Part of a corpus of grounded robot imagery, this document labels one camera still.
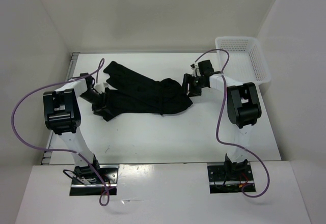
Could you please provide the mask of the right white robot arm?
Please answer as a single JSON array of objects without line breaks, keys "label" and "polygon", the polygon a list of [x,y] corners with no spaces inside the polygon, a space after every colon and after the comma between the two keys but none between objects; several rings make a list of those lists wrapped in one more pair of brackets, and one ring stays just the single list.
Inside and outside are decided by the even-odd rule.
[{"label": "right white robot arm", "polygon": [[[228,147],[224,161],[224,176],[234,180],[247,169],[247,147],[253,127],[261,117],[262,110],[254,83],[243,83],[214,71],[211,61],[192,65],[193,73],[183,76],[182,88],[190,97],[201,96],[203,88],[223,92],[222,107],[216,128],[216,139]],[[234,142],[225,142],[219,136],[223,112],[235,127]]]}]

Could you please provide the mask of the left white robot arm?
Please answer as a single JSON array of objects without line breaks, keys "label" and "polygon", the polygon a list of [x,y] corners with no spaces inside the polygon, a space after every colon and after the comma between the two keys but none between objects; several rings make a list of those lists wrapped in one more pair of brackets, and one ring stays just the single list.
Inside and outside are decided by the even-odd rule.
[{"label": "left white robot arm", "polygon": [[107,95],[95,88],[95,79],[81,73],[61,88],[43,94],[45,125],[64,141],[73,151],[74,174],[90,183],[99,182],[102,176],[96,156],[88,148],[81,133],[81,113],[77,99],[83,98],[91,104],[93,114],[108,119],[111,114],[106,107]]}]

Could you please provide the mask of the black shorts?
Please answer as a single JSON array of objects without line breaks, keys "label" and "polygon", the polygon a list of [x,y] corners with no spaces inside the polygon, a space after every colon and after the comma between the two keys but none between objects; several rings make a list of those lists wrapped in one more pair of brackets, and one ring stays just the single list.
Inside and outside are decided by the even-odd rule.
[{"label": "black shorts", "polygon": [[174,115],[193,104],[180,83],[171,78],[155,81],[115,61],[103,72],[109,75],[106,82],[113,87],[105,90],[106,121],[127,113]]}]

